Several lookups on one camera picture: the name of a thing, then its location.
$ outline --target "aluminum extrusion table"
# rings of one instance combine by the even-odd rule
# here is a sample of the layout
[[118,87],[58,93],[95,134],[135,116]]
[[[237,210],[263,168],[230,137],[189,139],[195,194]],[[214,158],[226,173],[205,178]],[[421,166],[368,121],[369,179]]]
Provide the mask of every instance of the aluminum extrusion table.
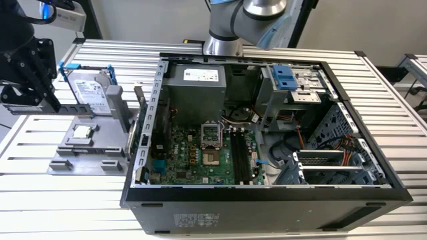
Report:
[[[111,64],[129,106],[139,106],[134,83],[143,82],[146,98],[159,53],[201,54],[199,44],[158,44],[106,40],[75,43],[66,63]],[[167,235],[173,239],[427,239],[427,125],[416,114],[369,58],[352,51],[245,47],[245,56],[326,61],[352,98],[364,122],[389,158],[414,202],[349,233],[286,235]],[[67,83],[55,82],[62,103],[75,103]],[[139,239],[147,236],[119,200],[125,176],[53,176],[46,171],[71,125],[73,116],[22,116],[0,144],[0,235],[5,239]]]

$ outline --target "metal chassis frame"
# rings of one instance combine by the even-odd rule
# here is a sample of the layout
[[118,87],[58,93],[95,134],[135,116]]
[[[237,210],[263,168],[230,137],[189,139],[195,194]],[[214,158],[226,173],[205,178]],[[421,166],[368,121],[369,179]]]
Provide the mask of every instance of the metal chassis frame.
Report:
[[[163,74],[166,72],[165,65],[170,64],[170,62],[181,63],[181,64],[190,64],[194,62],[194,59],[201,58],[199,55],[189,55],[189,54],[173,54],[173,53],[161,53],[161,62],[162,64],[158,65],[157,75],[155,75],[155,82],[162,81]],[[365,218],[380,217],[381,214],[392,211],[394,208],[402,206],[404,204],[413,201],[413,197],[409,193],[409,190],[405,188],[405,185],[390,166],[390,163],[385,157],[382,150],[372,136],[372,133],[368,129],[362,121],[362,117],[358,114],[354,105],[350,101],[350,97],[344,89],[341,82],[338,81],[337,76],[330,68],[328,62],[324,61],[304,61],[304,60],[278,60],[278,59],[266,59],[266,58],[254,58],[254,57],[223,57],[223,56],[210,56],[203,58],[202,63],[225,63],[229,64],[251,64],[251,65],[273,65],[282,63],[286,61],[289,64],[290,62],[298,63],[308,63],[308,64],[320,64],[321,68],[324,69],[333,85],[336,91],[340,94],[340,100],[344,102],[349,113],[354,119],[354,122],[360,128],[360,134],[366,139],[368,145],[373,150],[376,158],[381,163],[381,166],[386,172],[389,179],[392,180],[392,185],[394,188],[298,188],[301,185],[296,187],[278,187],[278,188],[226,188],[226,187],[217,187],[217,188],[183,188],[182,186],[178,187],[138,187],[131,182],[134,177],[134,164],[135,161],[131,161],[131,165],[129,168],[122,200],[121,203],[123,206],[129,205],[133,206],[133,209],[137,208],[138,205],[145,206],[145,204],[155,205],[157,207],[163,206],[163,202],[270,202],[270,201],[366,201],[368,206],[372,204],[370,201],[378,200],[397,200],[401,201],[400,204],[394,205],[393,208],[388,209],[384,203],[377,202],[376,205],[385,207],[381,211],[372,212],[369,215],[362,216]],[[154,91],[159,91],[161,86],[154,87]],[[346,226],[334,227],[324,226],[321,229],[324,231],[337,231],[338,229],[349,230],[357,227],[354,225],[356,222],[350,222]]]

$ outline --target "blue latch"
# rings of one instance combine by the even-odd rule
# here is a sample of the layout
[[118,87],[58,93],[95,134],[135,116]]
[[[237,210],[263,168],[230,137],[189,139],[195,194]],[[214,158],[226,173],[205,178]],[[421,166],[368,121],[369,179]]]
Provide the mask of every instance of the blue latch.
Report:
[[278,83],[278,89],[297,90],[300,88],[300,84],[294,77],[294,72],[289,66],[274,65],[273,77],[276,82]]

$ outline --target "motherboard chip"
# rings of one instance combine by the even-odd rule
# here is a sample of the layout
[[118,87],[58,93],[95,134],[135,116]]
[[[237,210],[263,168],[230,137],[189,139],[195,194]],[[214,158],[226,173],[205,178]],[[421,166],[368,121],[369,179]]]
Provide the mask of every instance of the motherboard chip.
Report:
[[187,172],[186,171],[177,172],[177,178],[178,179],[186,179],[187,178]]

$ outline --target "black cable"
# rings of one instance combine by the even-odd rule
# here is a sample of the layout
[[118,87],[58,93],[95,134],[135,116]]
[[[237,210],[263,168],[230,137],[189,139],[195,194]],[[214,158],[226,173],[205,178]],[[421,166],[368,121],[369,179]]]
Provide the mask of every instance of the black cable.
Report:
[[0,126],[2,126],[2,127],[6,127],[7,129],[13,129],[10,126],[7,126],[7,125],[5,125],[5,124],[2,124],[2,123],[0,123]]
[[281,144],[284,143],[284,140],[277,141],[269,148],[269,155],[273,158],[273,160],[276,160],[277,162],[280,162],[282,159],[280,157],[276,156],[274,154],[274,148],[277,148],[278,146],[281,146]]
[[416,83],[417,83],[417,79],[416,79],[416,81],[413,82],[413,85],[412,85],[412,87],[409,88],[409,90],[408,90],[408,93],[406,93],[406,95],[405,95],[405,99],[408,99],[408,96],[409,96],[409,94],[410,94],[410,91],[412,91],[412,89],[413,89],[413,87],[414,87],[414,85],[416,85]]
[[330,138],[330,139],[326,140],[324,143],[321,143],[321,145],[317,147],[317,150],[325,149],[325,147],[322,147],[324,145],[326,145],[326,144],[329,144],[330,142],[334,142],[334,141],[337,141],[337,140],[341,140],[341,139],[344,139],[344,138],[345,138],[345,136],[337,136],[337,137]]
[[210,7],[210,4],[209,4],[209,0],[205,0],[205,3],[206,3],[209,11],[211,12],[211,7]]
[[262,163],[263,165],[269,165],[270,167],[273,167],[274,169],[281,169],[281,167],[277,167],[274,165],[272,165],[270,163]]
[[[276,156],[276,154],[274,154],[274,149],[276,149],[277,147],[280,147],[282,144],[284,144],[284,145],[288,147],[288,149],[289,149],[290,151],[293,151],[293,152],[296,152],[296,151],[300,150],[300,148],[294,147],[294,146],[288,142],[288,141],[289,141],[289,136],[290,136],[290,133],[289,133],[289,132],[285,133],[282,139],[281,139],[280,141],[277,141],[277,142],[270,146],[270,148],[269,148],[269,155],[270,155],[272,159],[276,160],[277,162],[280,162],[282,159]],[[282,151],[285,157],[289,157],[288,154],[284,152],[282,147],[281,147],[281,151]]]
[[290,143],[289,143],[289,138],[290,135],[286,133],[284,134],[284,145],[288,147],[289,150],[292,150],[293,152],[301,150],[300,148],[294,147]]

